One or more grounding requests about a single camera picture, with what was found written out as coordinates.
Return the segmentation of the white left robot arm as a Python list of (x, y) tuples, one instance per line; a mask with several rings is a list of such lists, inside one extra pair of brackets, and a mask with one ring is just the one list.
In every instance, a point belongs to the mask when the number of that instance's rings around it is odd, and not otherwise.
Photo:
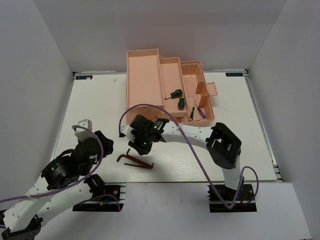
[(64, 150), (41, 172), (18, 202), (0, 212), (4, 240), (33, 240), (46, 221), (82, 202), (109, 197), (105, 182), (93, 170), (113, 153), (114, 142), (101, 131), (76, 134), (75, 148)]

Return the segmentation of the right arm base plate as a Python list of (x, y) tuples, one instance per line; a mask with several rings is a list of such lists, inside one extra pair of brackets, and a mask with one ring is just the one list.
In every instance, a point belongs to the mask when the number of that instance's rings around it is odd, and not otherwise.
[[(223, 200), (231, 205), (235, 190), (225, 187), (224, 184), (214, 185), (217, 192), (223, 198)], [(220, 201), (218, 196), (213, 191), (210, 185), (207, 186), (209, 212), (210, 213), (254, 213), (257, 212), (257, 206), (255, 202), (255, 193), (251, 184), (244, 184), (239, 191), (235, 204), (232, 209), (228, 209)]]

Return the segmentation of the black green precision screwdriver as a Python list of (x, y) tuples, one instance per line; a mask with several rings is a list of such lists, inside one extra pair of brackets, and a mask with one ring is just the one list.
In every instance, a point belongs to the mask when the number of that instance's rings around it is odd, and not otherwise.
[(194, 100), (193, 107), (192, 107), (191, 112), (190, 112), (190, 119), (192, 121), (194, 120), (195, 107), (196, 107), (196, 101)]

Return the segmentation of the large brown hex key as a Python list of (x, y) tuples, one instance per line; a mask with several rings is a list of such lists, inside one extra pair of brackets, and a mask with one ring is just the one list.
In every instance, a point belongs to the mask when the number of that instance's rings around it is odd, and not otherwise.
[(131, 150), (131, 149), (129, 148), (125, 154), (119, 155), (118, 158), (116, 159), (116, 162), (119, 163), (121, 159), (127, 159), (127, 160), (130, 160), (131, 162), (134, 163), (134, 164), (130, 163), (130, 164), (132, 164), (132, 165), (140, 165), (140, 166), (145, 166), (145, 167), (151, 167), (151, 166), (153, 166), (153, 168), (154, 168), (154, 163), (149, 164), (149, 163), (147, 163), (147, 162), (145, 162), (145, 161), (142, 161), (142, 160), (138, 159), (138, 158), (135, 157), (135, 156), (130, 155), (130, 154), (129, 154), (129, 153), (130, 153), (130, 150)]

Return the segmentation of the green stubby flathead screwdriver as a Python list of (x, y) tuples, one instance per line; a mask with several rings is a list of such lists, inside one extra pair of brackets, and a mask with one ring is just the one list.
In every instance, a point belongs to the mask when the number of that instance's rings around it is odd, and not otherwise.
[(185, 107), (185, 98), (184, 97), (179, 98), (177, 106), (178, 106), (179, 110), (184, 109), (184, 107)]

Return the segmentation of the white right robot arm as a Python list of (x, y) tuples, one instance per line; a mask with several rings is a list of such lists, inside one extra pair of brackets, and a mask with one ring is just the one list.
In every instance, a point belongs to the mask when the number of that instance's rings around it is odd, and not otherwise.
[(159, 118), (155, 122), (137, 115), (120, 133), (129, 139), (128, 145), (141, 156), (149, 154), (153, 143), (183, 143), (208, 151), (213, 162), (222, 169), (226, 195), (236, 200), (244, 193), (239, 156), (241, 140), (223, 123), (198, 127), (177, 125)]

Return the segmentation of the green stubby phillips screwdriver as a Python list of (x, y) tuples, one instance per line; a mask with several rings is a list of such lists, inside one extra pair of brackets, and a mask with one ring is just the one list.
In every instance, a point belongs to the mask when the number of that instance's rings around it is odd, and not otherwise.
[(171, 92), (169, 96), (165, 97), (165, 100), (179, 98), (183, 95), (183, 91), (181, 89), (177, 89), (174, 92)]

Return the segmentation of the small brown hex key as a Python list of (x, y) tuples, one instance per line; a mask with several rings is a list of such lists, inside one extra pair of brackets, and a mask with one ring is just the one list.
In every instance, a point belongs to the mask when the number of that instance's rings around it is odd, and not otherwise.
[(124, 165), (126, 165), (126, 166), (130, 166), (130, 167), (136, 167), (136, 168), (147, 169), (147, 170), (151, 170), (151, 169), (153, 168), (153, 166), (148, 167), (148, 166), (135, 165), (135, 164), (130, 164), (130, 163), (124, 163)]

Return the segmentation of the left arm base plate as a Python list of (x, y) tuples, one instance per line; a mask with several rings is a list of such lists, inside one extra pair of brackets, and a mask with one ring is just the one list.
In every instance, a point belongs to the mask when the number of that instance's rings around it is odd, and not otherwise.
[(94, 192), (89, 200), (73, 206), (73, 212), (119, 213), (125, 203), (126, 184), (105, 184), (100, 192)]

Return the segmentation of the pink plastic toolbox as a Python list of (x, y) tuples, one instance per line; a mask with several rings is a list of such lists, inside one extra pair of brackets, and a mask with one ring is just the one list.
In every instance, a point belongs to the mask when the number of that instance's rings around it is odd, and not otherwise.
[[(181, 89), (185, 107), (180, 110), (180, 97), (165, 100), (170, 93)], [(214, 119), (211, 97), (218, 94), (215, 83), (208, 83), (198, 60), (181, 61), (179, 57), (162, 57), (157, 48), (127, 52), (126, 123), (136, 115), (150, 120), (168, 118), (169, 112), (180, 124), (206, 127)], [(195, 100), (194, 120), (190, 114)], [(206, 115), (203, 119), (197, 106)]]

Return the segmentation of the blue handled precision screwdriver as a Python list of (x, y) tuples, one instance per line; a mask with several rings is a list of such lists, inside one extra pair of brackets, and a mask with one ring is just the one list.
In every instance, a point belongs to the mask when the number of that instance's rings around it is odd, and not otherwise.
[(206, 119), (206, 115), (205, 113), (201, 110), (201, 108), (197, 105), (197, 110), (198, 110), (198, 113), (199, 115), (203, 118), (203, 119)]

